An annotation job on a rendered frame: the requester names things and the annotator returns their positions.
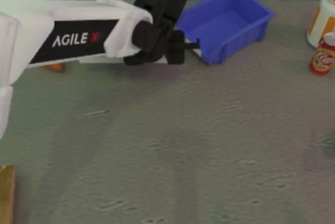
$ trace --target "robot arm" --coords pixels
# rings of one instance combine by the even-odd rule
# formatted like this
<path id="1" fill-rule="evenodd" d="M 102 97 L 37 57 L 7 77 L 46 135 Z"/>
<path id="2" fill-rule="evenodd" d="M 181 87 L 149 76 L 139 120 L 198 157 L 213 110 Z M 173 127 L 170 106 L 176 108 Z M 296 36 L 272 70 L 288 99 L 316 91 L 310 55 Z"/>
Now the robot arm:
<path id="1" fill-rule="evenodd" d="M 105 55 L 126 65 L 184 63 L 174 30 L 187 0 L 0 0 L 0 139 L 14 84 L 27 67 Z"/>

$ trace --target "blue basket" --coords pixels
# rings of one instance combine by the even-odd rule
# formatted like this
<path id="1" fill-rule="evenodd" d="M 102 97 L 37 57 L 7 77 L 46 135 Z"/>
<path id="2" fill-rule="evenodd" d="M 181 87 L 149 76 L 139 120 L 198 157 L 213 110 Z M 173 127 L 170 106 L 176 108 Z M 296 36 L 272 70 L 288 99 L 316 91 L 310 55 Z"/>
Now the blue basket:
<path id="1" fill-rule="evenodd" d="M 183 11 L 177 29 L 200 39 L 201 58 L 223 64 L 227 57 L 261 41 L 275 14 L 257 0 L 204 0 Z"/>

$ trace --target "white bottle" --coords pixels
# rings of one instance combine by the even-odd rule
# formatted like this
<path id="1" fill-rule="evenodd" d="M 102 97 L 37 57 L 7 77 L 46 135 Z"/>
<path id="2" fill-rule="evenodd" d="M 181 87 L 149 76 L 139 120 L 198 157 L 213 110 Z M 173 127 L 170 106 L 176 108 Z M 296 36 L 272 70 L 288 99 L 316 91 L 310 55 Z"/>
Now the white bottle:
<path id="1" fill-rule="evenodd" d="M 307 40 L 317 48 L 321 37 L 335 31 L 335 0 L 321 0 L 307 32 Z"/>

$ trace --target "red can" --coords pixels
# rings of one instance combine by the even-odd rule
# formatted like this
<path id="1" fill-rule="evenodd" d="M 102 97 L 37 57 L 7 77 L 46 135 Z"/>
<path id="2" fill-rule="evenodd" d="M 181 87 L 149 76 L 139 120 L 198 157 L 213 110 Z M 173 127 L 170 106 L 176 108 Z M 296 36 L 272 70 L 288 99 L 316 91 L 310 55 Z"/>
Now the red can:
<path id="1" fill-rule="evenodd" d="M 320 40 L 319 47 L 309 64 L 309 69 L 317 75 L 330 72 L 335 59 L 335 33 L 326 33 Z"/>

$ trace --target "table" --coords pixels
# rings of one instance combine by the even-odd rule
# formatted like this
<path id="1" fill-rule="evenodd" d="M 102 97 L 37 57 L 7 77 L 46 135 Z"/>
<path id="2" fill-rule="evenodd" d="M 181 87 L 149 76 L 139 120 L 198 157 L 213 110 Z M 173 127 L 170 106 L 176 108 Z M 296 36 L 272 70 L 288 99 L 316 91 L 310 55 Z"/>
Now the table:
<path id="1" fill-rule="evenodd" d="M 0 164 L 20 224 L 331 223 L 335 74 L 310 73 L 317 2 L 266 2 L 266 38 L 206 66 L 28 69 Z"/>

